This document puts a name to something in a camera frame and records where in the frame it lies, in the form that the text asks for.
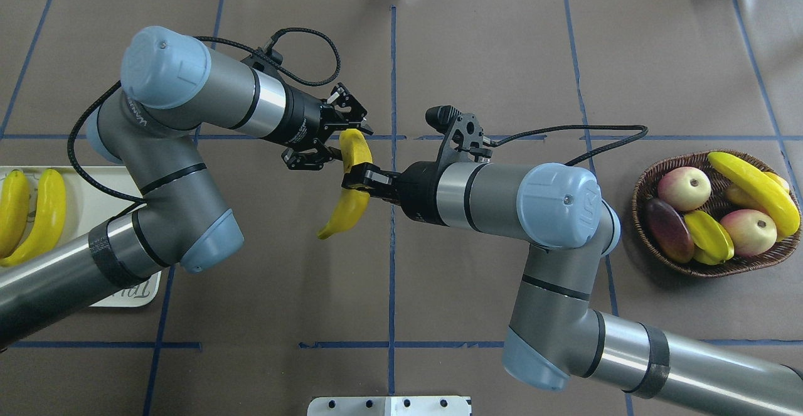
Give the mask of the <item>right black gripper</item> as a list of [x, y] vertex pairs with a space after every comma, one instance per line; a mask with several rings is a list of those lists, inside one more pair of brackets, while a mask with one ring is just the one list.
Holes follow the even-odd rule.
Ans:
[[442, 225], [437, 208], [441, 173], [436, 162], [415, 162], [403, 173], [382, 170], [375, 164], [355, 164], [344, 174], [342, 188], [367, 193], [371, 198], [399, 202], [407, 218]]

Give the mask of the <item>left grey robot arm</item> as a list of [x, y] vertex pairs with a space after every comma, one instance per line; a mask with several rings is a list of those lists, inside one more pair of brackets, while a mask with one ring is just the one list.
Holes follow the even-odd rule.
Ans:
[[118, 291], [180, 265], [190, 273], [232, 256], [244, 242], [193, 142], [201, 124], [285, 147], [291, 170], [318, 171], [342, 158], [326, 142], [336, 131], [372, 130], [344, 85], [326, 99], [294, 87], [327, 85], [284, 69], [264, 47], [169, 28], [143, 28], [124, 52], [120, 81], [82, 116], [87, 138], [120, 162], [139, 190], [120, 215], [80, 238], [2, 274], [2, 349]]

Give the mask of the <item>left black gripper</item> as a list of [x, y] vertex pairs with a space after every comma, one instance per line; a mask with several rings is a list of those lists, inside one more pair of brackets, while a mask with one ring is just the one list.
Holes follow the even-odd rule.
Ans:
[[293, 87], [284, 90], [283, 119], [270, 133], [270, 142], [287, 147], [282, 159], [289, 170], [316, 172], [327, 163], [342, 161], [338, 148], [314, 147], [315, 139], [324, 142], [330, 131], [356, 129], [368, 136], [374, 133], [367, 122], [364, 105], [341, 83], [332, 88], [326, 102]]

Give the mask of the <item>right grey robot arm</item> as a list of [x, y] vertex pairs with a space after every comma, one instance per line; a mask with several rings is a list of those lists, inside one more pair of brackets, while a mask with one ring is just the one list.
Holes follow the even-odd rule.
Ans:
[[343, 186], [415, 221], [527, 242], [504, 342], [518, 381], [560, 391], [577, 376], [708, 414], [801, 414], [799, 370], [590, 307], [620, 221], [585, 168], [422, 161], [394, 173], [361, 163]]

